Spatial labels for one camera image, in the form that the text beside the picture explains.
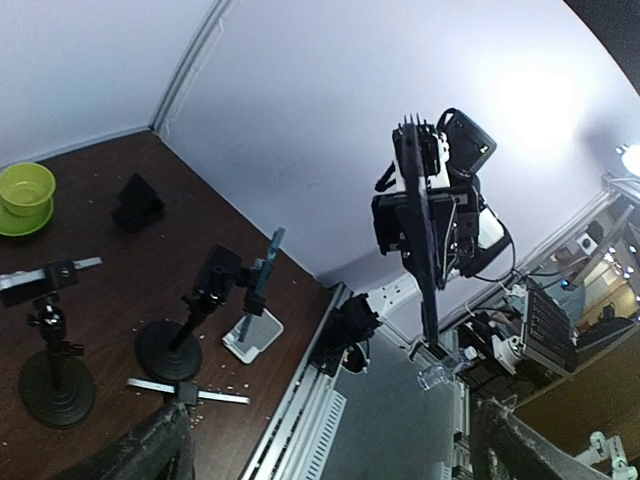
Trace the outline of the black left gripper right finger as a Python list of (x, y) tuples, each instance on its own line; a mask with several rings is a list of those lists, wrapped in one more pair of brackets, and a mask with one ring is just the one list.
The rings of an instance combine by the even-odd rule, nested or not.
[(469, 461), (474, 479), (618, 479), (592, 467), (596, 454), (571, 456), (495, 400), (470, 407)]

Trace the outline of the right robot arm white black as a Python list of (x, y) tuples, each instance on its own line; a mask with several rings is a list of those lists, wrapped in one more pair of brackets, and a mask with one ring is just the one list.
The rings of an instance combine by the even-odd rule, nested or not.
[(452, 272), (481, 273), (511, 242), (478, 177), (496, 141), (457, 108), (436, 123), (410, 115), (391, 139), (395, 158), (371, 203), (380, 252), (400, 253), (404, 269), (436, 289)]

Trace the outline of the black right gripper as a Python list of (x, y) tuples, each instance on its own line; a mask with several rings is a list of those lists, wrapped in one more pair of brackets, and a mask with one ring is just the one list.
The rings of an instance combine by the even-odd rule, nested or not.
[[(371, 208), (374, 232), (382, 255), (406, 243), (398, 208), (406, 206), (404, 192), (376, 195)], [(473, 189), (436, 189), (428, 195), (430, 230), (437, 252), (449, 261), (471, 261), (480, 252), (480, 195)]]

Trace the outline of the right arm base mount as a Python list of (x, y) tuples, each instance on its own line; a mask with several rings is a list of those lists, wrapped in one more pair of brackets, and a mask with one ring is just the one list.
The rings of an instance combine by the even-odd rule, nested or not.
[(334, 377), (340, 367), (352, 374), (366, 373), (370, 364), (370, 339), (382, 326), (379, 314), (361, 293), (330, 312), (311, 353), (310, 364), (322, 374)]

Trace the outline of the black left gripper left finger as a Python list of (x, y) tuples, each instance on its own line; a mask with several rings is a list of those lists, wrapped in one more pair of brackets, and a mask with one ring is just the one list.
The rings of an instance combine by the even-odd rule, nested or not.
[(56, 479), (193, 479), (194, 442), (182, 402), (164, 404), (105, 449)]

